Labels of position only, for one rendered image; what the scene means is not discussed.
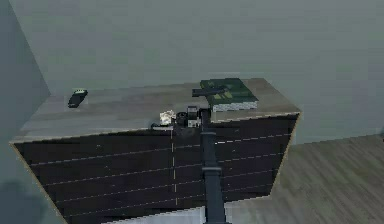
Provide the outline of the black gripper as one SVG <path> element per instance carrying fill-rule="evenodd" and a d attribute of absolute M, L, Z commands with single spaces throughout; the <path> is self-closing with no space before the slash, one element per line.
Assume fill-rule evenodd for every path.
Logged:
<path fill-rule="evenodd" d="M 176 114 L 176 126 L 179 128 L 186 128 L 188 126 L 188 115 L 186 112 L 178 112 Z M 151 130 L 173 130 L 172 125 L 160 125 L 152 123 Z"/>

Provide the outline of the dark wooden chest of drawers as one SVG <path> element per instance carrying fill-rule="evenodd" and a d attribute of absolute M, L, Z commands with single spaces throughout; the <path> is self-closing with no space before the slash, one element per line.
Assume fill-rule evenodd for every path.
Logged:
<path fill-rule="evenodd" d="M 256 109 L 213 112 L 197 83 L 95 90 L 77 108 L 51 96 L 10 144 L 65 224 L 205 209 L 197 111 L 207 108 L 224 205 L 264 197 L 301 112 L 262 78 L 244 84 Z M 168 110 L 186 112 L 188 126 L 151 130 Z"/>

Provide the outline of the green book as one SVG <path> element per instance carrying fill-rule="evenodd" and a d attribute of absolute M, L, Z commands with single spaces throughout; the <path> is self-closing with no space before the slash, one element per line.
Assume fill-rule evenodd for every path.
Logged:
<path fill-rule="evenodd" d="M 256 109 L 258 98 L 239 78 L 201 80 L 202 89 L 220 88 L 224 93 L 206 97 L 213 112 Z"/>

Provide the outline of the white brown ice cream piece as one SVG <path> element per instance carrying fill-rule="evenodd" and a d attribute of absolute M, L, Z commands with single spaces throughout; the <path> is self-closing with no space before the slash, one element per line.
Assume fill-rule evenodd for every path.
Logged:
<path fill-rule="evenodd" d="M 159 114 L 161 125 L 170 125 L 172 120 L 176 118 L 176 113 L 173 110 L 161 112 Z"/>

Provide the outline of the black remote control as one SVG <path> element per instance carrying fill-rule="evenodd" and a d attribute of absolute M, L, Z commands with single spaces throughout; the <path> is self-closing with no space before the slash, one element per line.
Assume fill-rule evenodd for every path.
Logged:
<path fill-rule="evenodd" d="M 68 101 L 68 107 L 77 108 L 87 95 L 88 91 L 86 89 L 76 89 Z"/>

